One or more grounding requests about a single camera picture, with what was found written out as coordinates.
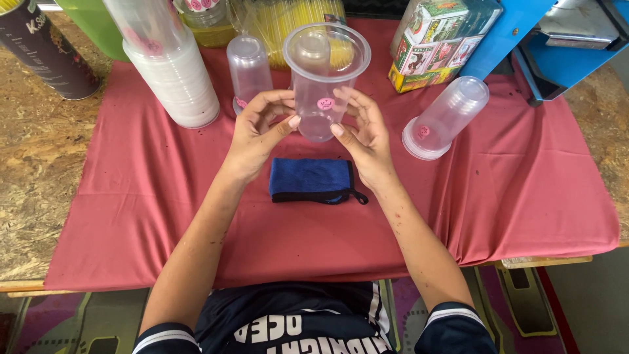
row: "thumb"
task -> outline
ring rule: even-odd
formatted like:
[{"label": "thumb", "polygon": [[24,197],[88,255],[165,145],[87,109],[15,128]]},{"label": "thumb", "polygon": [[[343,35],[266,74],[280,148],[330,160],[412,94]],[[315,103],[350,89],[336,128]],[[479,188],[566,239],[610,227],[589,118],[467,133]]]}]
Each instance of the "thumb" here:
[{"label": "thumb", "polygon": [[301,123],[301,117],[298,115],[291,115],[283,121],[279,122],[275,127],[266,132],[262,138],[265,144],[270,148],[273,148],[280,142],[285,136],[289,135],[293,129],[297,128]]},{"label": "thumb", "polygon": [[356,135],[354,135],[351,131],[345,128],[342,124],[334,123],[330,125],[330,130],[335,137],[337,137],[338,141],[345,146],[347,151],[355,158],[356,153],[360,153],[363,151],[364,146],[361,142],[358,141]]}]

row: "person's left hand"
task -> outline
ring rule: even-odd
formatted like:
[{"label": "person's left hand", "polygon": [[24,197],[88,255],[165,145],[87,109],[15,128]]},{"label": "person's left hand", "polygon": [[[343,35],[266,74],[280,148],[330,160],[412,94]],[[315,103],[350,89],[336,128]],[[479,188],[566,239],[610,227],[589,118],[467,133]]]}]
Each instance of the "person's left hand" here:
[{"label": "person's left hand", "polygon": [[[264,91],[254,97],[236,117],[231,147],[221,169],[245,183],[255,180],[271,150],[301,122],[301,117],[294,115],[294,98],[294,91],[286,89]],[[290,116],[269,125],[276,115]]]}]

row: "navy jersey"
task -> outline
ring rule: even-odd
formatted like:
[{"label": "navy jersey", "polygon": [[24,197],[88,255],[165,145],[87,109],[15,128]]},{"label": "navy jersey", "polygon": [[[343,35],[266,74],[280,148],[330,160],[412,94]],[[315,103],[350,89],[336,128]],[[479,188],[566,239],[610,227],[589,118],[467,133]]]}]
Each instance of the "navy jersey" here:
[{"label": "navy jersey", "polygon": [[[163,323],[133,354],[393,354],[376,283],[281,282],[217,290],[197,326]],[[497,353],[473,308],[436,306],[415,353]]]}]

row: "pink tablecloth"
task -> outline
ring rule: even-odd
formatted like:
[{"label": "pink tablecloth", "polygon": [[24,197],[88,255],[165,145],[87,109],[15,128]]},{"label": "pink tablecloth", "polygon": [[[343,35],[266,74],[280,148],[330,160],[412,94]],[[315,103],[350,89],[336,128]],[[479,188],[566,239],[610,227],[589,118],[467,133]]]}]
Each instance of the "pink tablecloth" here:
[{"label": "pink tablecloth", "polygon": [[[450,151],[426,162],[400,136],[444,89],[397,94],[387,80],[396,21],[350,20],[373,57],[356,87],[380,105],[402,182],[460,265],[517,256],[582,256],[616,247],[619,223],[563,98],[527,105],[512,76],[489,76],[491,99]],[[77,195],[45,282],[47,289],[151,286],[192,219],[230,145],[233,92],[224,49],[203,50],[221,101],[205,128],[177,126],[131,64],[109,76]],[[274,72],[277,88],[289,73]],[[292,134],[271,158],[350,159],[335,140]],[[341,205],[271,203],[270,160],[240,202],[216,287],[276,280],[366,280],[406,274],[377,200]]]}]

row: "fingernail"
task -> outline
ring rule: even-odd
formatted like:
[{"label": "fingernail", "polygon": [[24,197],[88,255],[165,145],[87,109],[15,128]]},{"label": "fingernail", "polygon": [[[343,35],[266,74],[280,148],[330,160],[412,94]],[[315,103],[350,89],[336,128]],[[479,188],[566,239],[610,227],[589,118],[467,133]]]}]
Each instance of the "fingernail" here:
[{"label": "fingernail", "polygon": [[296,128],[300,122],[301,122],[301,117],[296,115],[288,120],[288,126],[290,126],[291,128]]},{"label": "fingernail", "polygon": [[343,129],[343,127],[341,127],[341,125],[339,123],[334,123],[330,126],[330,129],[332,130],[332,134],[336,135],[337,137],[343,135],[345,129]]}]

